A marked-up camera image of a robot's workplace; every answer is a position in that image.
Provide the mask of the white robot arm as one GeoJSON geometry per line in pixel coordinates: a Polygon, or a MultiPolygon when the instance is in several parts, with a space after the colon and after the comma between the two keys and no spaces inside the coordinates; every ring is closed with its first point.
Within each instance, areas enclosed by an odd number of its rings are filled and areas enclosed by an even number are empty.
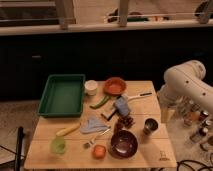
{"type": "Polygon", "coordinates": [[[205,66],[198,60],[175,65],[164,72],[164,84],[157,92],[162,123],[167,122],[169,110],[183,96],[213,114],[213,86],[203,82],[205,75],[205,66]]]}

